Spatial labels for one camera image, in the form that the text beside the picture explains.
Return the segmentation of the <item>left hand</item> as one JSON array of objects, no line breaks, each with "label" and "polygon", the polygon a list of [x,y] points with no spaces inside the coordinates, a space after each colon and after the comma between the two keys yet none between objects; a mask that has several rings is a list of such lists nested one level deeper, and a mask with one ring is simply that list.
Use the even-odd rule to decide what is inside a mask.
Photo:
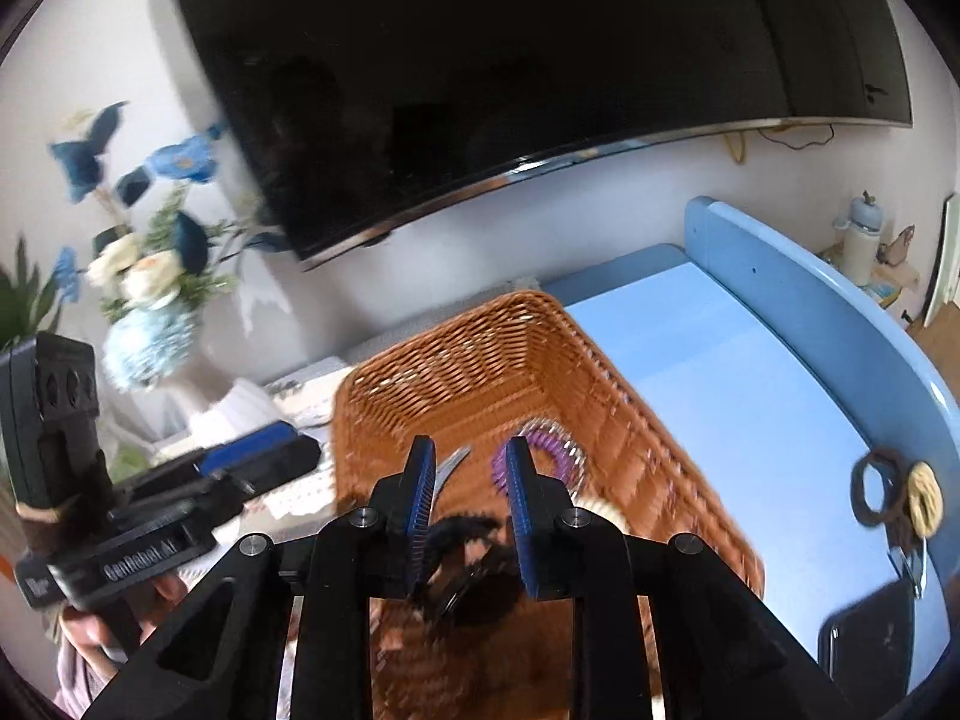
[{"label": "left hand", "polygon": [[[140,614],[140,642],[158,629],[189,589],[178,574],[153,580],[149,605]],[[110,630],[96,614],[64,606],[59,614],[60,650],[57,656],[59,689],[53,703],[70,718],[82,718],[104,686],[117,674],[107,658]]]}]

